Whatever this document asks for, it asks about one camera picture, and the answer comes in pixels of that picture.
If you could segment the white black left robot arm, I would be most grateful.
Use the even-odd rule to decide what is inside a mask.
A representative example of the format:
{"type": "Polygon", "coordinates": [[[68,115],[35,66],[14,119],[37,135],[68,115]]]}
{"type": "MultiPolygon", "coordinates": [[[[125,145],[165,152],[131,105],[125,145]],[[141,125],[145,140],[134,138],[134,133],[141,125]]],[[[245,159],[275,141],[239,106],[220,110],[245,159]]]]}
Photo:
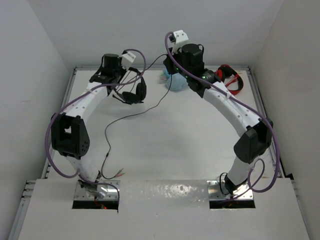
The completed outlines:
{"type": "Polygon", "coordinates": [[[104,54],[98,71],[90,78],[82,97],[60,113],[51,126],[51,145],[74,168],[80,179],[95,183],[100,171],[89,157],[89,117],[126,73],[122,57],[104,54]]]}

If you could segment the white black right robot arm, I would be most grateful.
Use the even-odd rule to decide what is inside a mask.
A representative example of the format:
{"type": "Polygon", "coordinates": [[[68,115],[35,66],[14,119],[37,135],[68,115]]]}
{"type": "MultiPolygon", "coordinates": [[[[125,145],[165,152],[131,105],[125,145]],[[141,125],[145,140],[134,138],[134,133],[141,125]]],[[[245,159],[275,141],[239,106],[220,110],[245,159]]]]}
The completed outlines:
{"type": "Polygon", "coordinates": [[[239,139],[233,146],[235,159],[224,177],[226,194],[232,195],[248,183],[259,157],[270,147],[273,122],[237,100],[224,84],[234,72],[222,66],[216,71],[205,68],[204,50],[198,44],[187,43],[174,49],[166,48],[164,65],[169,74],[180,74],[188,87],[214,106],[235,129],[239,139]]]}

